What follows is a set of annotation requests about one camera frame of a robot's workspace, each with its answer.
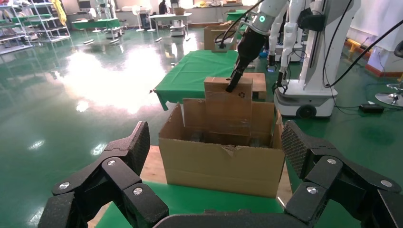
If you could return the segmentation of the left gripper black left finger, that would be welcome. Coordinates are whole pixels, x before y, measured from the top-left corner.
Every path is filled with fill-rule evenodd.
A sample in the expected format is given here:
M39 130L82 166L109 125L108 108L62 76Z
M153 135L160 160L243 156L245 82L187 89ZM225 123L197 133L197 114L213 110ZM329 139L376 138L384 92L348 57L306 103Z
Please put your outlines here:
M149 126L140 121L128 137L111 141L95 162L54 186L38 226L86 228L113 202L132 227L154 227L169 209L140 177L149 149Z

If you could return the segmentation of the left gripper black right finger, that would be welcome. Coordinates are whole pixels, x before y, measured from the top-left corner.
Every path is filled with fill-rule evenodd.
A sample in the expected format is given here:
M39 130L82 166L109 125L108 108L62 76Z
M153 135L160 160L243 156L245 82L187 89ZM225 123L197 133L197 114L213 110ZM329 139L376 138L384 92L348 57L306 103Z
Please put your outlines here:
M395 181L348 160L329 141L305 134L294 121L285 123L281 143L302 180L286 214L312 228L332 200L364 228L402 227L402 188Z

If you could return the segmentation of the black idle robot gripper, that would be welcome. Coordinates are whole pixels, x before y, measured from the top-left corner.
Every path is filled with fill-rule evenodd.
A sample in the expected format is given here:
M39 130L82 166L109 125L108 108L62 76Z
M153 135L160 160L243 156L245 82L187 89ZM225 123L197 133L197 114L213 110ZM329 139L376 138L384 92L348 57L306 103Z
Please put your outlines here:
M272 93L273 94L279 88L282 88L283 89L282 93L285 94L285 92L288 89L288 82L287 82L286 76L287 76L286 72L279 71L278 78L277 78L276 82L272 86Z

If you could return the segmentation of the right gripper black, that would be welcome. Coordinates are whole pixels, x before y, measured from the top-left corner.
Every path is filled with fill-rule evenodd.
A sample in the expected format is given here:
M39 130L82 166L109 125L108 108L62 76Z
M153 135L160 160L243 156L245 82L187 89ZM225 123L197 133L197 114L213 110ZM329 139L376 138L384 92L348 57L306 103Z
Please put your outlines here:
M232 92L241 79L245 68L251 61L258 57L262 47L268 40L268 35L262 35L251 28L246 28L241 41L238 44L238 57L236 65L230 76L230 82L226 88L227 92Z

